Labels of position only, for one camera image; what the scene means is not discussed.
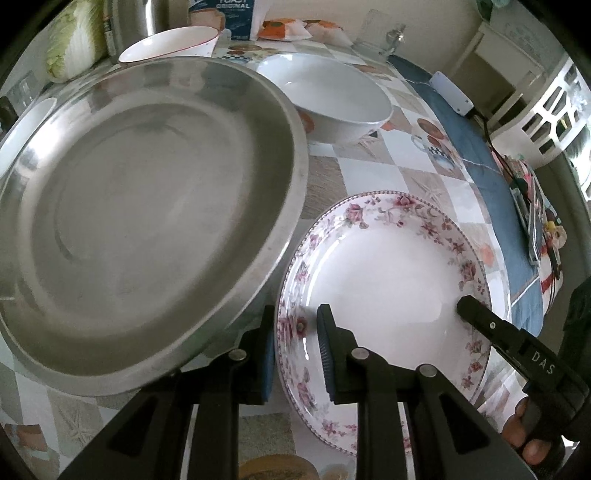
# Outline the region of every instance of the food package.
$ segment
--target food package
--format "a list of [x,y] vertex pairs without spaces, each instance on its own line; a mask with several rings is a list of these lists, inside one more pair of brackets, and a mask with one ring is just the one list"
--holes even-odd
[[256,40],[273,0],[189,0],[191,25],[229,30],[232,40]]
[[306,30],[312,35],[312,40],[336,47],[350,47],[353,42],[343,31],[343,27],[326,20],[304,20]]
[[312,34],[306,30],[306,25],[302,20],[275,18],[263,22],[258,37],[265,40],[294,41],[312,38]]
[[74,0],[56,17],[47,48],[47,73],[66,82],[106,56],[102,0]]

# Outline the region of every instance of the hand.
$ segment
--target hand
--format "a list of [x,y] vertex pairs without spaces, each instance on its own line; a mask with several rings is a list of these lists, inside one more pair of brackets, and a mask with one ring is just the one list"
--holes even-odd
[[[527,397],[522,398],[515,406],[515,415],[512,415],[509,417],[509,420],[506,421],[501,434],[503,438],[515,448],[521,447],[527,437],[525,428],[521,424],[521,417],[525,413],[527,401]],[[550,442],[537,439],[530,440],[523,449],[523,459],[530,465],[538,465],[544,460],[546,455],[548,455],[551,447],[552,444]]]

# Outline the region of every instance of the tablecloth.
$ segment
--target tablecloth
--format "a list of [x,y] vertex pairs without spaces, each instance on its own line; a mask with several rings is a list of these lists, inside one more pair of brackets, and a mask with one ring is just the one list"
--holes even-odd
[[[284,258],[244,313],[183,369],[206,365],[236,345],[242,332],[255,327],[262,307],[275,302],[285,263],[313,220],[344,197],[370,190],[409,192],[445,211],[470,239],[485,266],[494,312],[511,320],[506,265],[491,216],[429,105],[395,68],[365,61],[352,50],[310,41],[264,41],[221,47],[214,56],[254,66],[279,51],[313,53],[354,65],[380,85],[394,106],[394,114],[384,127],[357,144],[310,144],[306,200]],[[432,160],[434,151],[452,158],[456,166],[449,168]],[[496,427],[520,398],[519,389],[510,388],[511,395],[517,392],[517,396],[507,400],[508,378],[517,382],[514,372],[493,352],[481,384],[479,404]],[[0,338],[0,423],[39,478],[55,479],[133,394],[87,398],[56,391],[30,374]],[[505,399],[502,411],[494,409],[500,405],[495,395]],[[268,404],[241,407],[239,447],[240,461],[270,453],[293,453],[312,462],[321,478],[328,478],[326,475],[334,468],[344,469],[349,479],[354,478],[354,458],[323,444],[308,430],[290,409],[278,379]]]
[[446,129],[460,155],[467,159],[466,168],[484,198],[495,235],[498,238],[511,292],[512,318],[516,326],[538,335],[543,325],[544,308],[538,269],[531,266],[527,237],[519,223],[512,196],[500,174],[482,130],[454,109],[427,82],[431,74],[396,56],[390,62],[429,104]]

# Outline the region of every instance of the checkered tablecloth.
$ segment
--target checkered tablecloth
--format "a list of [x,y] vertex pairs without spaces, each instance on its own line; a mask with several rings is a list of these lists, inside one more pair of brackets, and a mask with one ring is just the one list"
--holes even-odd
[[[206,365],[233,347],[242,332],[256,326],[263,306],[275,302],[285,262],[318,215],[348,195],[371,190],[412,193],[446,212],[470,239],[485,266],[493,310],[510,320],[505,262],[482,196],[435,114],[413,87],[391,66],[371,63],[352,50],[311,41],[243,42],[218,48],[214,56],[255,67],[279,52],[312,53],[354,65],[380,85],[394,106],[394,114],[379,131],[356,144],[310,144],[307,196],[282,263],[245,313],[185,369]],[[496,427],[521,398],[520,381],[493,353],[479,403],[481,412]],[[99,398],[63,394],[27,372],[0,337],[0,422],[39,478],[55,479],[133,394]],[[332,478],[329,473],[334,468],[344,469],[350,480],[354,478],[354,458],[323,444],[307,429],[291,411],[278,379],[267,405],[241,409],[239,431],[240,460],[293,453],[312,462],[321,478]]]

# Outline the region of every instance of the white ceramic bowl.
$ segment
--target white ceramic bowl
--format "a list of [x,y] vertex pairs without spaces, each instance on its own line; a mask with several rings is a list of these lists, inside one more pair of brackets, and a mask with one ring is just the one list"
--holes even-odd
[[56,106],[56,99],[46,98],[25,110],[0,143],[0,178],[10,169],[17,155],[39,125]]
[[211,57],[220,32],[213,27],[181,27],[140,40],[119,55],[119,63],[164,57]]
[[354,142],[392,116],[392,102],[382,89],[337,60],[288,53],[267,58],[256,70],[295,104],[309,140]]

